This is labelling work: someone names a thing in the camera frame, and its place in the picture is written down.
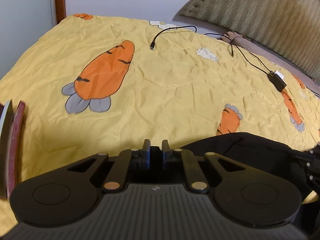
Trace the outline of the black pants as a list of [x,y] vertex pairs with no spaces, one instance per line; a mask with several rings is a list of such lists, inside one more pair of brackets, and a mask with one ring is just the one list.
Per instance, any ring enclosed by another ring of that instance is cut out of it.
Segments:
[[288,180],[299,189],[304,204],[319,200],[319,179],[310,180],[296,158],[296,153],[304,151],[294,150],[281,142],[240,132],[198,140],[182,148],[197,156],[207,152],[218,153]]

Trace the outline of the olive tufted headboard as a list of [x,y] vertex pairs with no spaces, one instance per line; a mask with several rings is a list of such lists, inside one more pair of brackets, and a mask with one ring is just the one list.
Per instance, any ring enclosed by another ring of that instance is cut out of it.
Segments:
[[243,34],[319,82],[319,0],[189,0],[178,14]]

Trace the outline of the black power adapter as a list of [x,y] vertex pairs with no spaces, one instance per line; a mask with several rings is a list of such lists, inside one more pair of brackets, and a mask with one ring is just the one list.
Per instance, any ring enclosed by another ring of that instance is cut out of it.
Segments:
[[278,74],[276,74],[275,72],[270,72],[267,77],[277,91],[282,92],[285,89],[286,83]]

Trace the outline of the yellow carrot print bedspread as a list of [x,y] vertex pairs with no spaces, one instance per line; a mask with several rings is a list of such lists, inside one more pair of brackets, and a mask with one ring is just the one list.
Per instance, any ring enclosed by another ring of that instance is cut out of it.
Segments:
[[[22,182],[145,139],[172,147],[247,132],[308,150],[319,142],[319,99],[285,68],[244,48],[161,22],[72,15],[1,79],[1,102],[25,103]],[[286,83],[276,90],[267,75]]]

